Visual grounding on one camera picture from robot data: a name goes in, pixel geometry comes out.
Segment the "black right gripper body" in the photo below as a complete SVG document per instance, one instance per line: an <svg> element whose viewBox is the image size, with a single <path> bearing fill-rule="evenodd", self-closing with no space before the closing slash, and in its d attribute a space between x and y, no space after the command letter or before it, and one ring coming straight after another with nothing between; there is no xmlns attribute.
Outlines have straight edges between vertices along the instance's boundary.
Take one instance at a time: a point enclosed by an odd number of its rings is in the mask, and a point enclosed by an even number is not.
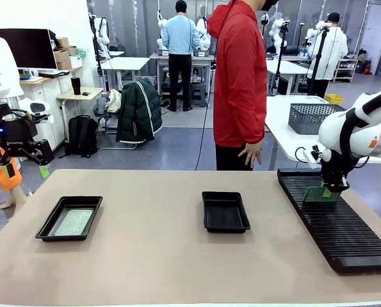
<svg viewBox="0 0 381 307"><path fill-rule="evenodd" d="M321 176L325 185L348 185L350 159L335 150L324 150L320 155Z"/></svg>

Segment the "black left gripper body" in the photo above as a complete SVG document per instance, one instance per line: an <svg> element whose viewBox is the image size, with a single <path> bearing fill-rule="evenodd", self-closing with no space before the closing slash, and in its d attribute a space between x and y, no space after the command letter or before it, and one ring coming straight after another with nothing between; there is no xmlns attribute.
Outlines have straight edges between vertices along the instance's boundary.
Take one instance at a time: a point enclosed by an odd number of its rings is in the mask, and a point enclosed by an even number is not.
<svg viewBox="0 0 381 307"><path fill-rule="evenodd" d="M14 115L14 118L5 120L0 113L1 157L37 157L33 137L37 135L35 124L38 115L22 111L13 111L9 115Z"/></svg>

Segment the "person's right hand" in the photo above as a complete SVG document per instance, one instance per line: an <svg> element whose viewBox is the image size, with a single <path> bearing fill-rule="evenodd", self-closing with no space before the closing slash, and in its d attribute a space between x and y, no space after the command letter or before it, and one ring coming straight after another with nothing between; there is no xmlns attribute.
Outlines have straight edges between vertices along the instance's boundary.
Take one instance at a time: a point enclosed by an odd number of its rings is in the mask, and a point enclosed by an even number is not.
<svg viewBox="0 0 381 307"><path fill-rule="evenodd" d="M245 158L245 165L253 169L255 163L259 165L262 164L262 144L258 143L247 143L244 149L239 153L238 157Z"/></svg>

